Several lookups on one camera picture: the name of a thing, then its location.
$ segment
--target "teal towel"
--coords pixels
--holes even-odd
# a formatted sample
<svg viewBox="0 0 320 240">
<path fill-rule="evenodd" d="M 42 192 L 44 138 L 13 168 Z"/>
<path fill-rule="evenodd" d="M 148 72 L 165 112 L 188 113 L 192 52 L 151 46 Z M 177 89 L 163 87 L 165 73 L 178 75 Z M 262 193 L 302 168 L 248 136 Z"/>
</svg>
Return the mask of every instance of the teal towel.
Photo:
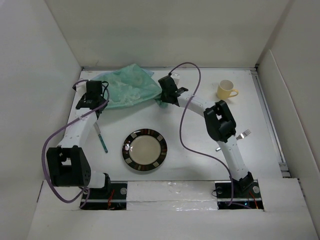
<svg viewBox="0 0 320 240">
<path fill-rule="evenodd" d="M 160 107 L 165 108 L 168 104 L 160 101 L 162 89 L 151 78 L 152 75 L 153 72 L 132 64 L 100 74 L 92 80 L 109 83 L 110 100 L 107 109 L 130 107 L 150 99 L 155 99 Z"/>
</svg>

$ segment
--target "metal fork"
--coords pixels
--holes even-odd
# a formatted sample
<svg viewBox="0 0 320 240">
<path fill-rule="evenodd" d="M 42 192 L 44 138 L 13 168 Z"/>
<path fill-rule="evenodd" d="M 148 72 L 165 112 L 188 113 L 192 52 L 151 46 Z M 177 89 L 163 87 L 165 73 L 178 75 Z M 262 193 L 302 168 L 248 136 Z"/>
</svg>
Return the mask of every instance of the metal fork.
<svg viewBox="0 0 320 240">
<path fill-rule="evenodd" d="M 245 137 L 247 137 L 249 134 L 251 133 L 251 131 L 249 129 L 245 130 L 244 132 L 240 133 L 239 136 L 237 136 L 235 139 L 236 140 L 241 140 L 244 139 Z M 215 151 L 219 152 L 221 150 L 221 147 L 218 147 Z"/>
</svg>

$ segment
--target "wire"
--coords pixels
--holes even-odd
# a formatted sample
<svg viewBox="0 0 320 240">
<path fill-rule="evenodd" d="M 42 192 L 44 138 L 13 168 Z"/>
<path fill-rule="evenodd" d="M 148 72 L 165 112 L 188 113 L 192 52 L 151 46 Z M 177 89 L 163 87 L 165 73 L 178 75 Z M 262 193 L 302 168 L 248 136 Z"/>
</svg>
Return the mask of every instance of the wire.
<svg viewBox="0 0 320 240">
<path fill-rule="evenodd" d="M 115 194 L 115 190 L 113 189 L 112 192 L 111 192 L 111 196 L 108 198 L 108 207 L 106 208 L 107 210 L 110 208 L 111 206 L 111 200 L 112 198 L 114 197 L 114 194 Z"/>
<path fill-rule="evenodd" d="M 87 201 L 88 201 L 88 199 L 89 199 L 90 188 L 86 188 L 86 189 L 83 191 L 83 193 L 85 193 L 85 191 L 87 191 L 87 192 L 86 192 L 86 198 L 85 198 L 84 202 L 81 204 L 81 206 L 79 207 L 80 209 L 82 209 L 83 206 L 86 205 L 86 203 L 87 203 Z"/>
<path fill-rule="evenodd" d="M 256 209 L 259 209 L 259 208 L 258 208 L 258 204 L 257 204 L 257 201 L 256 201 L 255 196 L 252 194 L 252 192 L 251 192 L 251 191 L 249 191 L 249 194 L 253 197 L 254 204 L 255 204 L 255 208 L 256 208 Z"/>
<path fill-rule="evenodd" d="M 102 83 L 103 83 L 103 84 L 104 84 L 104 83 L 107 83 L 106 86 L 103 85 L 103 86 L 104 86 L 104 89 L 103 89 L 102 97 L 105 98 L 105 92 L 106 92 L 107 88 L 109 87 L 109 83 L 108 83 L 107 81 L 103 81 Z"/>
<path fill-rule="evenodd" d="M 73 86 L 76 86 L 77 84 L 79 83 L 82 83 L 82 82 L 86 82 L 88 80 L 80 80 L 80 81 L 77 81 Z M 51 179 L 50 179 L 50 175 L 47 171 L 47 168 L 46 168 L 46 149 L 47 149 L 47 146 L 48 146 L 48 143 L 50 142 L 50 140 L 55 137 L 58 133 L 60 133 L 61 131 L 65 130 L 67 127 L 71 126 L 72 124 L 78 122 L 80 119 L 88 116 L 89 114 L 92 114 L 93 112 L 99 110 L 99 109 L 102 109 L 104 106 L 106 106 L 109 102 L 109 99 L 110 99 L 110 93 L 109 93 L 109 90 L 106 89 L 106 92 L 108 94 L 107 96 L 107 99 L 106 101 L 101 104 L 100 106 L 96 107 L 95 109 L 91 110 L 91 111 L 88 111 L 87 113 L 83 114 L 82 116 L 80 117 L 77 117 L 75 120 L 69 122 L 68 124 L 66 124 L 65 126 L 61 127 L 60 129 L 58 129 L 57 131 L 55 131 L 53 134 L 51 134 L 47 140 L 45 140 L 44 144 L 43 144 L 43 147 L 42 147 L 42 152 L 41 152 L 41 164 L 42 164 L 42 170 L 43 170 L 43 174 L 44 174 L 44 178 L 46 180 L 46 182 L 48 183 L 50 189 L 52 190 L 52 192 L 54 193 L 54 195 L 59 199 L 61 200 L 62 202 L 66 203 L 66 204 L 70 204 L 70 203 L 73 203 L 85 190 L 86 188 L 82 189 L 73 199 L 71 200 L 66 200 L 64 199 L 58 192 L 57 190 L 55 189 L 54 185 L 51 183 Z"/>
<path fill-rule="evenodd" d="M 217 196 L 214 195 L 214 192 L 215 192 L 215 191 L 216 191 L 216 190 L 213 190 L 213 191 L 211 192 L 211 195 L 217 198 Z"/>
<path fill-rule="evenodd" d="M 203 156 L 206 156 L 206 157 L 208 157 L 208 158 L 212 158 L 212 159 L 218 161 L 219 163 L 221 163 L 221 164 L 225 167 L 225 169 L 226 169 L 226 170 L 228 171 L 228 173 L 229 173 L 229 177 L 230 177 L 230 181 L 231 181 L 231 198 L 230 198 L 230 201 L 229 201 L 229 203 L 228 203 L 228 206 L 230 206 L 230 205 L 232 204 L 232 202 L 233 202 L 233 199 L 234 199 L 234 181 L 233 181 L 233 178 L 232 178 L 232 175 L 231 175 L 231 172 L 230 172 L 228 166 L 227 166 L 223 161 L 221 161 L 220 159 L 218 159 L 217 157 L 214 157 L 214 156 L 211 156 L 211 155 L 209 155 L 209 154 L 205 154 L 205 153 L 202 153 L 202 152 L 199 152 L 199 151 L 195 151 L 195 150 L 193 150 L 193 149 L 188 148 L 188 147 L 184 144 L 184 142 L 183 142 L 183 140 L 182 140 L 182 125 L 183 125 L 183 122 L 184 122 L 185 114 L 186 114 L 186 111 L 187 111 L 187 109 L 188 109 L 188 106 L 189 106 L 190 102 L 192 101 L 193 97 L 196 95 L 196 93 L 197 93 L 197 91 L 198 91 L 198 88 L 199 88 L 199 86 L 200 86 L 200 82 L 201 82 L 201 71 L 200 71 L 200 68 L 199 68 L 196 64 L 194 64 L 193 62 L 189 62 L 189 61 L 183 62 L 183 63 L 179 64 L 179 65 L 176 66 L 174 69 L 172 69 L 172 70 L 169 72 L 168 75 L 170 76 L 174 70 L 176 70 L 178 67 L 180 67 L 180 66 L 182 66 L 182 65 L 184 65 L 184 64 L 191 64 L 191 65 L 193 65 L 193 66 L 196 67 L 196 69 L 197 69 L 198 72 L 199 72 L 199 80 L 198 80 L 198 83 L 197 83 L 197 85 L 196 85 L 196 88 L 195 88 L 192 96 L 190 97 L 189 101 L 186 103 L 186 105 L 185 105 L 185 107 L 184 107 L 184 110 L 183 110 L 183 113 L 182 113 L 182 117 L 181 117 L 181 121 L 180 121 L 180 127 L 179 127 L 179 138 L 180 138 L 180 142 L 181 142 L 181 145 L 182 145 L 185 149 L 189 150 L 190 152 L 193 152 L 193 153 L 199 154 L 199 155 L 203 155 Z"/>
<path fill-rule="evenodd" d="M 81 80 L 77 81 L 75 84 L 73 84 L 72 88 L 74 89 L 79 83 L 83 83 L 83 82 L 87 82 L 87 81 L 89 81 L 89 80 L 81 79 Z"/>
</svg>

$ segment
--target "screw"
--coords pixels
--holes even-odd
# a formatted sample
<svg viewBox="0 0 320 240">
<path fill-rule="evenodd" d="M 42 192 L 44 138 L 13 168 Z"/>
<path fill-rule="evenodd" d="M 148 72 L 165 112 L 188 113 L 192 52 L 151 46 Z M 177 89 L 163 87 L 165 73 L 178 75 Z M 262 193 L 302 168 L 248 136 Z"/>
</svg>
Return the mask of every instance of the screw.
<svg viewBox="0 0 320 240">
<path fill-rule="evenodd" d="M 217 194 L 222 194 L 222 187 L 218 186 L 215 191 Z"/>
<path fill-rule="evenodd" d="M 122 195 L 127 194 L 127 189 L 126 189 L 125 187 L 121 188 L 121 189 L 120 189 L 120 193 L 121 193 Z"/>
<path fill-rule="evenodd" d="M 260 193 L 260 188 L 259 188 L 258 186 L 254 186 L 254 187 L 252 188 L 252 190 L 253 190 L 253 192 L 254 192 L 255 194 Z"/>
</svg>

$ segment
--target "ceramic plate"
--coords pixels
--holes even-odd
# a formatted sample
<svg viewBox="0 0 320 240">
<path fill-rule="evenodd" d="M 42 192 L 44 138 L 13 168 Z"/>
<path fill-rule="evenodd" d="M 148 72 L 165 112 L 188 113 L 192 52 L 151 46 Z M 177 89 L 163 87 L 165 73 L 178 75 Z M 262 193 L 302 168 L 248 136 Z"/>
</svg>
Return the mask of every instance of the ceramic plate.
<svg viewBox="0 0 320 240">
<path fill-rule="evenodd" d="M 164 137 L 152 129 L 139 129 L 131 133 L 122 146 L 124 161 L 138 171 L 150 171 L 159 167 L 167 156 Z"/>
</svg>

